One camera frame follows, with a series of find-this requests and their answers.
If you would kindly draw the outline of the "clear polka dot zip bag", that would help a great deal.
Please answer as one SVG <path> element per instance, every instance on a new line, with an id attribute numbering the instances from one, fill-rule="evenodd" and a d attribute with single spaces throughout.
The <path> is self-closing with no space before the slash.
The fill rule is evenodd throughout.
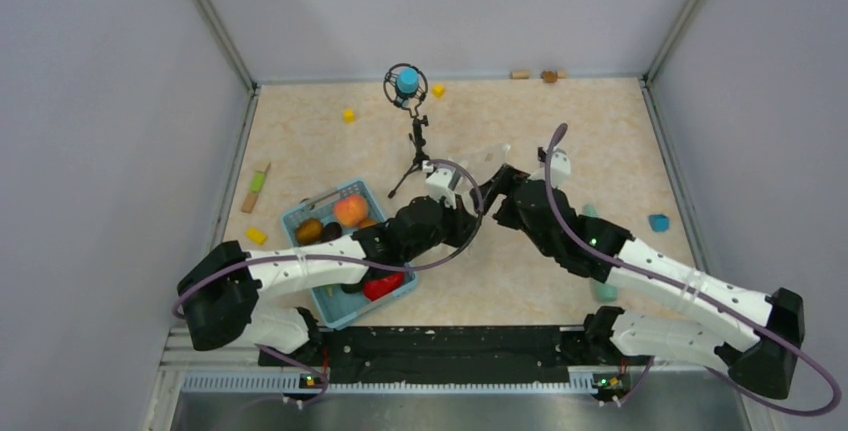
<path id="1" fill-rule="evenodd" d="M 496 142 L 495 144 L 477 146 L 449 154 L 446 159 L 463 166 L 479 185 L 483 185 L 508 161 L 510 149 L 510 143 Z M 439 165 L 436 168 L 436 172 L 439 174 L 443 174 L 445 171 L 450 173 L 454 192 L 462 198 L 466 210 L 476 216 L 476 206 L 473 204 L 473 197 L 475 196 L 473 186 L 461 173 L 453 171 L 448 166 Z M 461 258 L 474 262 L 480 261 L 484 254 L 485 237 L 486 234 L 482 229 L 479 229 L 474 241 L 455 261 L 459 261 Z"/>

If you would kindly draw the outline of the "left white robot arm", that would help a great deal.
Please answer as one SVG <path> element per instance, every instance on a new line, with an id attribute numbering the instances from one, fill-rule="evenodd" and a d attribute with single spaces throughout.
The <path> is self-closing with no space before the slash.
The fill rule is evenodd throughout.
<path id="1" fill-rule="evenodd" d="M 359 285 L 385 273 L 421 272 L 415 259 L 439 245 L 460 254 L 486 213 L 479 189 L 472 201 L 466 209 L 461 199 L 450 204 L 445 197 L 417 197 L 383 222 L 303 247 L 250 251 L 234 240 L 221 242 L 179 281 L 172 312 L 185 321 L 197 351 L 242 339 L 308 364 L 321 348 L 314 320 L 297 308 L 264 311 L 262 301 L 325 285 Z"/>

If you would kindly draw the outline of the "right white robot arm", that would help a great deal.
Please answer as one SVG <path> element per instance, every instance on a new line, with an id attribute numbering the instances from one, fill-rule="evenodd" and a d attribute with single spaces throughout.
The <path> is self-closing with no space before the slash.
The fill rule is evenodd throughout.
<path id="1" fill-rule="evenodd" d="M 583 323 L 594 360 L 684 360 L 724 372 L 759 396 L 788 397 L 797 358 L 775 339 L 795 346 L 803 342 L 803 300 L 797 293 L 780 288 L 765 294 L 725 283 L 653 249 L 625 228 L 577 213 L 562 191 L 553 195 L 567 229 L 549 206 L 544 182 L 510 165 L 503 165 L 472 200 L 489 210 L 501 197 L 495 221 L 523 232 L 543 256 L 569 273 L 636 290 L 679 314 L 662 318 L 600 307 Z"/>

